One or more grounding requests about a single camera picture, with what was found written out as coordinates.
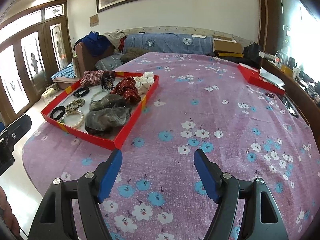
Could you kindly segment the person left hand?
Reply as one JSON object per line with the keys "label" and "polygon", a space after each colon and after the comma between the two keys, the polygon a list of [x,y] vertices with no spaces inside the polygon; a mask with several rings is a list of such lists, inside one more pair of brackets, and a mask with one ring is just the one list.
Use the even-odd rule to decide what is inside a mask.
{"label": "person left hand", "polygon": [[0,204],[1,204],[1,209],[4,211],[3,219],[6,225],[16,237],[19,237],[20,236],[19,223],[15,215],[12,213],[11,206],[7,201],[7,196],[4,190],[2,189],[2,187],[0,187]]}

